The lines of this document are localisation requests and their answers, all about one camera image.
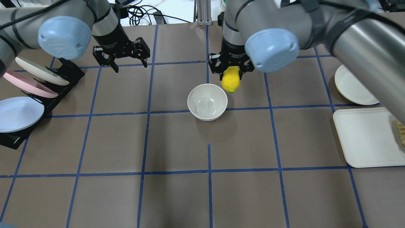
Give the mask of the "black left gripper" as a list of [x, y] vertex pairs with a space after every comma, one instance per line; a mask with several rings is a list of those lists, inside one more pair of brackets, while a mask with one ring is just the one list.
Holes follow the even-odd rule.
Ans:
[[151, 54], [143, 37], [138, 37], [132, 41], [123, 27], [117, 25], [109, 34], [93, 35], [93, 38], [98, 46], [93, 46], [92, 55], [100, 66], [111, 67], [118, 73], [119, 67], [115, 63], [115, 59], [131, 57], [140, 60], [142, 65], [147, 68], [147, 59], [150, 58]]

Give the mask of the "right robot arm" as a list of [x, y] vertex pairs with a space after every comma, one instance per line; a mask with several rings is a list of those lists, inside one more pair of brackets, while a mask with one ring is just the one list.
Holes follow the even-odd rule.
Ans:
[[376, 14], [370, 0], [272, 0], [226, 2], [219, 54], [209, 55], [212, 73], [239, 67], [278, 71], [300, 50], [324, 44], [356, 78], [404, 123], [404, 28]]

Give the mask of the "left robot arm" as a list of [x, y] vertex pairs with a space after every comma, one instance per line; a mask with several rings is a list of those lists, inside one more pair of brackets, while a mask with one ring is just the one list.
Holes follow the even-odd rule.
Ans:
[[66, 60], [81, 58], [95, 39], [94, 58], [118, 72], [117, 58], [151, 56], [142, 37], [131, 41], [107, 0], [51, 0], [49, 5], [1, 9], [1, 76], [23, 50], [42, 49]]

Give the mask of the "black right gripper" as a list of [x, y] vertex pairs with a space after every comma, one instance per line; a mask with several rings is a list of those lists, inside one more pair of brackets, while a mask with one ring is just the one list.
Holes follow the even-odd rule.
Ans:
[[239, 67], [239, 79], [247, 72], [253, 72], [255, 67], [250, 57], [245, 52], [244, 45], [234, 45], [226, 39], [221, 40], [221, 50], [218, 54], [209, 53], [208, 64], [213, 74], [219, 74], [219, 80], [222, 81], [224, 71], [230, 66]]

